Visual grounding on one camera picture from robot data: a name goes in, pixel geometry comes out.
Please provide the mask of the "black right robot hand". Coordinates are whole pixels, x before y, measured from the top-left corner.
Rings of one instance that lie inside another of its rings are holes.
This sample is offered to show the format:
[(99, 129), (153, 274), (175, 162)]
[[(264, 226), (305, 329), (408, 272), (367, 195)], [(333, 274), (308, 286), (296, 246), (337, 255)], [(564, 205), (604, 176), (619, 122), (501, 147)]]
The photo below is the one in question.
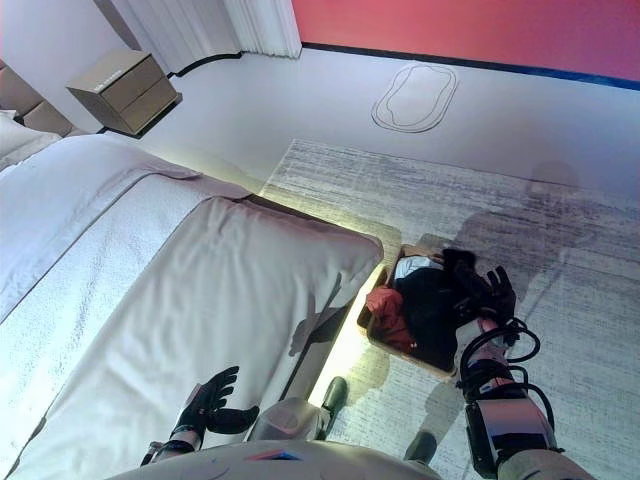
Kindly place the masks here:
[(460, 322), (485, 317), (503, 326), (514, 318), (516, 294), (502, 266), (481, 276), (471, 251), (447, 248), (442, 258), (444, 272), (453, 283), (453, 311)]

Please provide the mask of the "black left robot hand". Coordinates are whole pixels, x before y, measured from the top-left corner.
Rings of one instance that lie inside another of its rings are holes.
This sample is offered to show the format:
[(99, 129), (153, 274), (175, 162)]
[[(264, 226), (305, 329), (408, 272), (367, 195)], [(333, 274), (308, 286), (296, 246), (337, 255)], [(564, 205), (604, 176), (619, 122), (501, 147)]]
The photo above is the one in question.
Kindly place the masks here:
[(197, 384), (189, 395), (171, 432), (194, 432), (200, 440), (205, 432), (218, 434), (240, 434), (256, 421), (260, 409), (234, 409), (226, 406), (228, 397), (234, 392), (239, 373), (238, 366), (229, 367), (215, 374), (204, 384)]

